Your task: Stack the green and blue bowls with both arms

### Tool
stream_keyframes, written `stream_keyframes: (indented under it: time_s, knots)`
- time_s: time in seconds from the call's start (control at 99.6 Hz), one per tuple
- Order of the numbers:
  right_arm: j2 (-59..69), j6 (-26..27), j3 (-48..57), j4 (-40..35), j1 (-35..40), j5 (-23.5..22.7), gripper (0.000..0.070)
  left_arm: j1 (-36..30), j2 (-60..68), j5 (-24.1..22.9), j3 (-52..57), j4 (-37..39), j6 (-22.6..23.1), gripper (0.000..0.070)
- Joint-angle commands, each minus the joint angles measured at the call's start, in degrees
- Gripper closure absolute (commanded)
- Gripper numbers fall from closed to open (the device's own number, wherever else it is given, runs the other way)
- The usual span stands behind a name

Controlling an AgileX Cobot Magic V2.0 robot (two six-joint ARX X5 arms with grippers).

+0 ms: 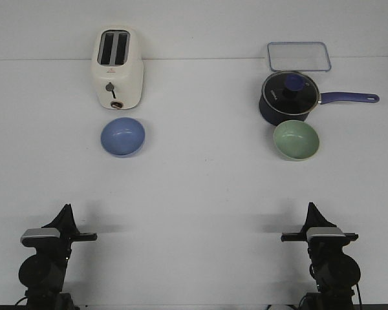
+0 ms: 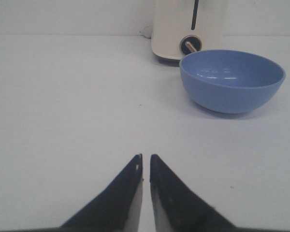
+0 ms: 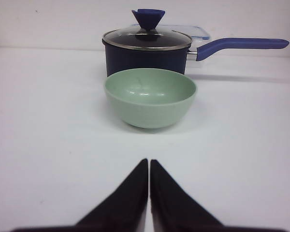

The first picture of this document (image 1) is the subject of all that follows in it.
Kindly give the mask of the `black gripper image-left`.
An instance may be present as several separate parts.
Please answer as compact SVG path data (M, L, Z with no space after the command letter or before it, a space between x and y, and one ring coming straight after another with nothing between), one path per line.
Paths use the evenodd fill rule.
M43 226L42 229L45 233L41 239L42 251L52 258L70 258L72 243L93 242L98 238L95 232L79 232L71 204L65 204L50 225Z

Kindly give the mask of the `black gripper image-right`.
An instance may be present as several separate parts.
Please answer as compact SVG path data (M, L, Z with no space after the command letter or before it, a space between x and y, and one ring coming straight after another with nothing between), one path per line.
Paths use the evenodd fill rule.
M316 238L307 242L306 233L314 227L336 227L335 224L326 220L313 202L308 204L307 217L301 232L287 232L281 235L282 242L306 242L312 255L320 255L321 252L341 253L344 246L358 239L354 232L343 232L345 238Z

